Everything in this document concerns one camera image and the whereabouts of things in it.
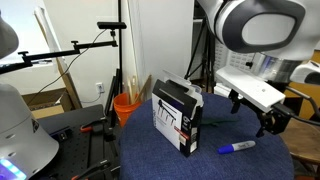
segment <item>tripod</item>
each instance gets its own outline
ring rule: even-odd
[[[197,49],[199,47],[199,43],[200,43],[201,36],[203,34],[204,29],[206,29],[206,37],[205,37],[205,44],[204,44],[205,47],[204,47],[203,52],[202,52],[201,64],[198,65],[192,72],[190,72],[191,71],[191,67],[192,67],[192,65],[194,63],[194,58],[195,58]],[[204,73],[206,73],[206,76],[207,76],[206,77],[207,78],[207,81],[206,81],[206,92],[209,91],[209,82],[211,82],[210,85],[211,85],[212,92],[213,92],[213,87],[215,86],[214,69],[213,69],[215,55],[214,55],[214,53],[211,54],[212,47],[214,48],[214,46],[211,46],[212,44],[214,44],[214,38],[212,38],[212,34],[211,34],[211,31],[210,31],[209,26],[208,26],[208,21],[204,17],[204,18],[202,18],[200,32],[198,34],[198,38],[197,38],[194,50],[192,52],[192,56],[191,56],[191,60],[190,60],[190,63],[189,63],[189,67],[188,67],[186,75],[184,76],[184,79],[190,78],[200,67],[202,67],[201,68],[201,78],[204,77]]]

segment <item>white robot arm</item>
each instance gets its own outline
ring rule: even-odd
[[[19,45],[17,34],[1,16],[0,43],[0,60]],[[0,179],[29,179],[58,149],[58,142],[35,120],[18,90],[0,83]]]
[[[2,18],[0,11],[0,59],[17,50],[19,40],[16,32]]]
[[[320,85],[320,64],[309,61],[320,40],[320,1],[198,2],[206,12],[210,30],[228,49],[263,54],[259,62],[253,62],[258,69],[253,74],[232,67],[216,72],[216,77],[232,89],[229,98],[236,106],[233,112],[241,102],[238,99],[241,94],[242,102],[258,114],[262,127],[273,134],[282,132],[292,116],[302,120],[281,104],[285,99],[282,92],[291,81]],[[281,124],[276,128],[270,126],[274,115],[283,116],[274,123]]]
[[[320,1],[317,0],[198,0],[209,26],[227,48],[265,56],[255,74],[275,83],[316,83],[312,75],[295,69],[309,60],[320,40]]]

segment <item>marker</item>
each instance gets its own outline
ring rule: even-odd
[[[222,146],[218,149],[219,154],[228,154],[232,153],[234,151],[239,151],[247,148],[251,148],[255,146],[256,143],[254,141],[245,141],[245,142],[240,142],[236,144],[229,144],[226,146]]]

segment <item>black cable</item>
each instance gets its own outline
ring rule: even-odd
[[[306,120],[306,119],[303,119],[303,118],[301,118],[301,117],[299,117],[299,116],[297,116],[297,115],[295,115],[295,114],[291,114],[291,116],[292,116],[294,119],[296,119],[296,120],[298,120],[298,121],[300,121],[300,122],[307,123],[307,124],[311,124],[311,125],[315,125],[315,126],[320,126],[320,123],[319,123],[319,122],[312,121],[312,120]]]
[[[98,101],[98,100],[101,98],[101,94],[102,94],[102,93],[99,93],[99,97],[98,97],[96,100],[88,101],[88,102],[86,102],[86,101],[80,101],[80,102],[81,102],[81,103],[94,103],[94,102]]]
[[[96,40],[98,39],[98,37],[99,37],[102,33],[104,33],[105,31],[106,31],[106,29],[103,30],[102,32],[100,32],[100,33],[96,36],[96,38],[93,40],[93,42],[91,43],[91,45],[90,45],[87,49],[85,49],[83,52],[81,52],[77,57],[75,57],[75,58],[71,61],[71,63],[70,63],[70,65],[68,66],[68,68],[67,68],[56,80],[54,80],[53,82],[51,82],[51,83],[49,83],[48,85],[44,86],[42,89],[40,89],[40,91],[38,91],[38,92],[32,97],[32,99],[27,103],[27,105],[30,105],[30,103],[31,103],[44,89],[46,89],[47,87],[51,86],[52,84],[54,84],[55,82],[57,82],[62,76],[64,76],[64,75],[68,72],[68,70],[70,69],[70,67],[71,67],[71,65],[73,64],[73,62],[74,62],[76,59],[78,59],[82,54],[84,54],[85,52],[87,52],[87,51],[89,50],[89,48],[96,42]]]
[[[281,103],[276,103],[272,106],[275,110],[279,111],[280,113],[284,114],[285,116],[292,117],[300,122],[315,125],[315,126],[320,126],[320,122],[312,121],[312,120],[307,120],[302,117],[299,117],[296,115],[290,108],[287,106],[281,104]]]
[[[304,98],[305,100],[309,101],[311,103],[311,105],[312,105],[312,108],[313,108],[313,111],[314,111],[315,115],[320,118],[319,107],[318,107],[317,103],[313,100],[313,98],[311,96],[308,96],[308,95],[306,95],[306,94],[304,94],[304,93],[302,93],[302,92],[300,92],[300,91],[298,91],[298,90],[296,90],[296,89],[294,89],[294,88],[292,88],[290,86],[287,86],[286,89],[291,91],[291,92],[293,92],[294,94]]]

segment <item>power outlet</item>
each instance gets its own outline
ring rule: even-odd
[[[104,87],[102,82],[96,83],[96,87],[97,87],[98,94],[104,93]]]

